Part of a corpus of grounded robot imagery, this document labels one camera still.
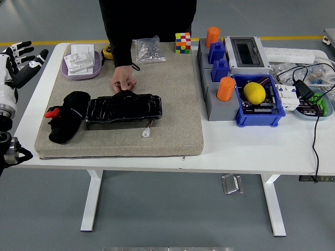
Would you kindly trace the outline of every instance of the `rubik's cube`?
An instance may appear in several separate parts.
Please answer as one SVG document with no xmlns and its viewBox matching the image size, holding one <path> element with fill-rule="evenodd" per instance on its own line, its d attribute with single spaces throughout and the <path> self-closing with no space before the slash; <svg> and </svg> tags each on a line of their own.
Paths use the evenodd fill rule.
<svg viewBox="0 0 335 251">
<path fill-rule="evenodd" d="M 191 50 L 191 35 L 189 32 L 176 33 L 176 53 L 189 54 Z"/>
</svg>

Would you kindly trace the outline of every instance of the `red clip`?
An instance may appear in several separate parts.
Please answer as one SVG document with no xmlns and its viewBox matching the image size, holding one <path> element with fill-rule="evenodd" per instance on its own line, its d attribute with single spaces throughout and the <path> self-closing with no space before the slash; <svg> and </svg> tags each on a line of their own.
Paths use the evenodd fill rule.
<svg viewBox="0 0 335 251">
<path fill-rule="evenodd" d="M 55 119 L 59 117 L 59 112 L 61 110 L 59 108 L 55 108 L 53 111 L 48 111 L 46 114 L 44 114 L 44 117 L 47 119 Z"/>
</svg>

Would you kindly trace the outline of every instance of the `black robotic finger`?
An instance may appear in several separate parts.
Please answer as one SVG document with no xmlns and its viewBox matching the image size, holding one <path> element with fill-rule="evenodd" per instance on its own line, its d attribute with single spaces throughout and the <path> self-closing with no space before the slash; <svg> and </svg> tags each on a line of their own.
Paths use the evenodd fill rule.
<svg viewBox="0 0 335 251">
<path fill-rule="evenodd" d="M 34 60 L 30 61 L 28 65 L 24 66 L 12 79 L 9 84 L 12 88 L 20 89 L 27 84 L 42 68 L 42 65 L 47 58 L 49 51 L 44 49 Z"/>
</svg>

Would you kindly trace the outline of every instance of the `orange cylinder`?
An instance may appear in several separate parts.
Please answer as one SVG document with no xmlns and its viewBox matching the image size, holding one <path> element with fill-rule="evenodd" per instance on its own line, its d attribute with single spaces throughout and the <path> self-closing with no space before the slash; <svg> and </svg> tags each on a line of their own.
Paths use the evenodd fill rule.
<svg viewBox="0 0 335 251">
<path fill-rule="evenodd" d="M 223 77 L 220 81 L 216 97 L 221 101 L 229 101 L 235 88 L 235 79 L 232 77 Z"/>
<path fill-rule="evenodd" d="M 219 38 L 220 38 L 220 29 L 214 26 L 209 27 L 207 31 L 205 46 L 207 48 L 210 48 L 210 44 L 219 41 Z"/>
</svg>

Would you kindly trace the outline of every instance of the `black shirt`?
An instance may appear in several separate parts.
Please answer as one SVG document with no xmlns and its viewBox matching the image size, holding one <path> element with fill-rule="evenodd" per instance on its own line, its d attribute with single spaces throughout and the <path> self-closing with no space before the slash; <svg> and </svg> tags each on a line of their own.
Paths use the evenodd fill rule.
<svg viewBox="0 0 335 251">
<path fill-rule="evenodd" d="M 193 22 L 197 0 L 99 0 L 115 67 L 131 65 L 133 39 L 175 41 Z"/>
</svg>

